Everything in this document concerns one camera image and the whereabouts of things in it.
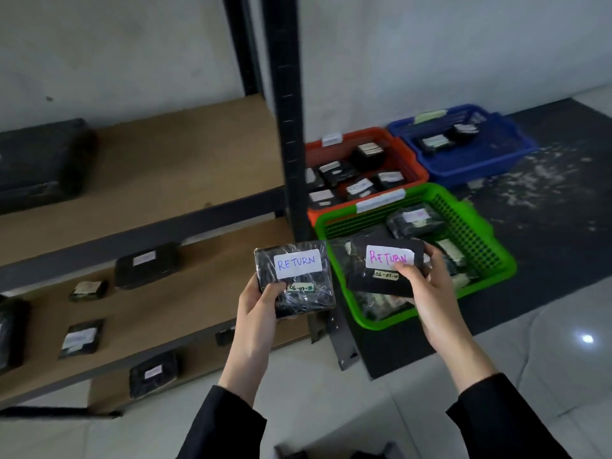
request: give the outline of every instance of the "green basket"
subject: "green basket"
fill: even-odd
[[[470,204],[457,200],[448,190],[437,184],[421,184],[408,188],[403,200],[361,214],[357,214],[356,205],[322,214],[317,218],[315,231],[321,240],[347,237],[371,225],[384,223],[386,217],[398,208],[422,201],[428,202],[444,217],[446,234],[461,249],[470,265],[480,275],[480,280],[477,282],[457,290],[458,298],[507,280],[515,274],[516,261],[495,239],[491,224],[479,216]],[[346,277],[332,248],[328,248],[327,252],[351,314],[364,329],[383,330],[417,316],[417,310],[414,308],[380,321],[373,321],[364,316],[355,296],[346,287]]]

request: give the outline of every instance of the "orange basket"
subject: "orange basket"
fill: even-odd
[[[429,173],[424,169],[423,166],[417,161],[417,156],[414,152],[402,141],[401,138],[393,137],[386,129],[380,127],[370,127],[363,130],[357,130],[356,132],[346,133],[342,136],[342,143],[330,146],[322,146],[321,140],[316,142],[310,142],[306,144],[306,167],[318,168],[319,166],[336,161],[339,159],[346,159],[353,152],[357,145],[363,143],[374,142],[380,148],[384,149],[386,159],[384,164],[375,171],[364,172],[362,175],[370,177],[376,174],[380,170],[387,171],[400,171],[407,183],[394,187],[392,190],[385,192],[377,192],[360,198],[359,200],[346,201],[335,206],[330,206],[324,209],[308,209],[308,217],[310,223],[314,227],[317,223],[317,218],[321,214],[326,212],[334,211],[336,209],[345,208],[359,201],[374,198],[381,193],[390,192],[399,188],[410,188],[412,186],[423,184],[429,179]],[[339,184],[336,188],[340,196],[346,196],[346,187],[354,183],[353,181],[346,181]]]

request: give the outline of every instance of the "shelf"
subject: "shelf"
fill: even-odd
[[[307,316],[279,321],[273,347],[285,346],[309,335]],[[178,349],[183,373],[174,382],[151,393],[155,395],[185,384],[202,376],[221,370],[225,365],[230,346],[217,346],[214,335],[206,335]],[[129,369],[105,374],[91,381],[89,409],[92,413],[111,412],[139,400],[130,399]]]
[[[0,266],[283,186],[275,119],[261,95],[97,133],[100,154],[81,197],[0,216],[0,238],[11,239]]]
[[[26,294],[33,306],[26,363],[0,376],[0,408],[131,367],[186,345],[198,333],[223,329],[255,272],[254,249],[291,241],[286,219],[278,218],[184,246],[180,272],[131,291],[115,290],[113,270],[106,269]],[[79,281],[101,278],[111,281],[103,300],[67,300]],[[98,351],[58,361],[68,326],[100,318],[106,321]]]

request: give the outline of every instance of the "right hand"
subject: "right hand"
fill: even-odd
[[[471,341],[472,335],[459,312],[455,287],[442,253],[428,243],[425,243],[425,253],[432,258],[429,279],[423,277],[416,266],[396,262],[395,269],[412,285],[415,306],[427,340],[441,356],[452,356],[457,346]]]

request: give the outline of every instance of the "blue basket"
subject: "blue basket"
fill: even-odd
[[[459,123],[478,124],[478,136],[467,145],[428,157],[415,142],[417,138],[443,133]],[[417,154],[430,174],[430,182],[447,187],[507,172],[518,160],[539,148],[510,119],[476,105],[451,107],[446,115],[418,124],[414,123],[414,117],[396,120],[387,129]]]

